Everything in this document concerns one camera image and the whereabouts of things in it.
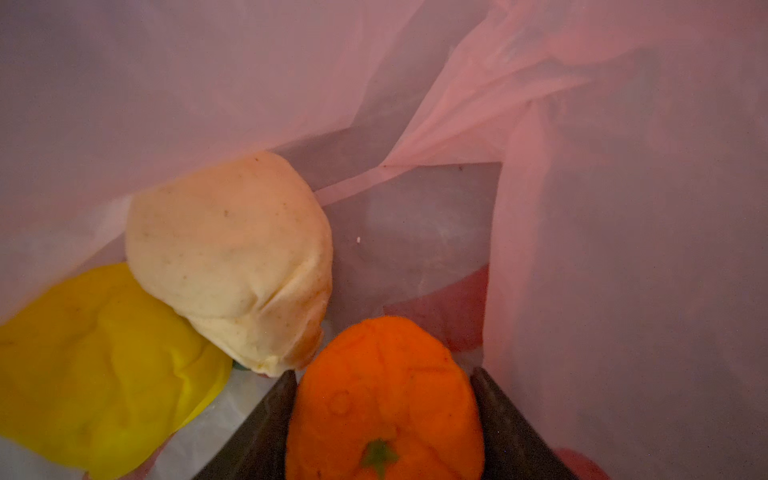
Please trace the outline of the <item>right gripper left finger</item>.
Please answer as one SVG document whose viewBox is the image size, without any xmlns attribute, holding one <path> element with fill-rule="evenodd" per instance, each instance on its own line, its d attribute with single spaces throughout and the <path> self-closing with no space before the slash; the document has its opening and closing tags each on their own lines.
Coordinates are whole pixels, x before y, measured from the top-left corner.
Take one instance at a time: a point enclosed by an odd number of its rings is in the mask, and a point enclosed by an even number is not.
<svg viewBox="0 0 768 480">
<path fill-rule="evenodd" d="M 284 480 L 297 376 L 283 373 L 194 480 Z"/>
</svg>

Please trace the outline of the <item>yellow fake lemon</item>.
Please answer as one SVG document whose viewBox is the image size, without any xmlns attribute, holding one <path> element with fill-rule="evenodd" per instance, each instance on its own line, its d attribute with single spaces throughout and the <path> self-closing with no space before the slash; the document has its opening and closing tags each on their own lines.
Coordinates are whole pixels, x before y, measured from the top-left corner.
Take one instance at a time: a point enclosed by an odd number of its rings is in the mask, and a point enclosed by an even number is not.
<svg viewBox="0 0 768 480">
<path fill-rule="evenodd" d="M 1 434 L 116 479 L 225 387 L 232 361 L 123 263 L 53 286 L 1 328 Z"/>
</svg>

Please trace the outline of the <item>orange fake tangerine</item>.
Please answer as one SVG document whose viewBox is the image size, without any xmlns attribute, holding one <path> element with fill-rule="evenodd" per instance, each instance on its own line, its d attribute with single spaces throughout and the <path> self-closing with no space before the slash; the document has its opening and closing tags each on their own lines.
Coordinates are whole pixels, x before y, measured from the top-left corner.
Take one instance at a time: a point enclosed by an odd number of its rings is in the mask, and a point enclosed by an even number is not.
<svg viewBox="0 0 768 480">
<path fill-rule="evenodd" d="M 467 374 L 411 320 L 347 328 L 298 384 L 288 479 L 479 479 L 484 463 Z"/>
</svg>

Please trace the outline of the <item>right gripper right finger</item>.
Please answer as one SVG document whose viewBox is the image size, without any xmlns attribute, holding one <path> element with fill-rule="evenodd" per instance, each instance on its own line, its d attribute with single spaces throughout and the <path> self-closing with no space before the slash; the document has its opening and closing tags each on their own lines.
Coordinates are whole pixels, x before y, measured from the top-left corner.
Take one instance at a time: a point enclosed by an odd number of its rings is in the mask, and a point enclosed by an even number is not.
<svg viewBox="0 0 768 480">
<path fill-rule="evenodd" d="M 470 376 L 483 428 L 486 480 L 576 480 L 490 374 Z"/>
</svg>

